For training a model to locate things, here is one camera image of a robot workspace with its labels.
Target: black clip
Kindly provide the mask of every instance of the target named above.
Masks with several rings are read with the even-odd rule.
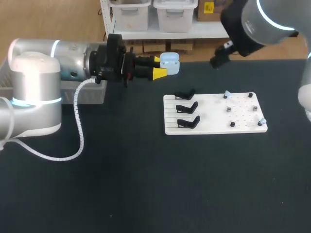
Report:
[[[179,128],[189,128],[189,129],[194,129],[200,122],[200,116],[197,116],[193,122],[189,122],[186,120],[177,120],[177,124]]]
[[[195,95],[195,89],[192,89],[189,93],[177,92],[175,93],[175,99],[180,98],[182,100],[191,100]]]
[[[176,105],[177,113],[188,113],[192,114],[194,113],[195,109],[199,106],[198,101],[194,102],[191,108],[182,106],[182,105]]]

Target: cardboard box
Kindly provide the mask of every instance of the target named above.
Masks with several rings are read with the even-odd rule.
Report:
[[[199,0],[198,21],[220,21],[220,13],[233,0]]]

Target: wooden floor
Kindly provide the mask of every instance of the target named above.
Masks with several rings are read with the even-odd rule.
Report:
[[[0,61],[6,57],[15,38],[50,38],[74,41],[101,41],[104,35],[102,16],[97,14],[99,0],[1,0]],[[181,61],[209,60],[223,39],[197,40],[191,54]],[[304,59],[307,56],[302,37],[290,38],[269,46],[246,59]],[[239,55],[231,59],[241,60]]]

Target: yellow label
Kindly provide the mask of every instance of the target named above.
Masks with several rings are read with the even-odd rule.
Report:
[[[213,14],[214,13],[214,2],[205,2],[204,3],[204,14]]]

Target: plastic storage bin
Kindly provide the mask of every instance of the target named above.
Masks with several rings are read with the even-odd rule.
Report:
[[[193,10],[198,0],[154,0],[160,31],[187,33],[191,29]]]
[[[73,103],[73,95],[80,82],[61,81],[62,103]],[[106,81],[90,83],[82,88],[78,104],[101,104],[104,102]],[[11,70],[7,60],[0,66],[0,96],[11,100],[13,97]]]
[[[121,4],[110,2],[120,31],[145,31],[148,29],[148,7],[151,0],[121,0]]]

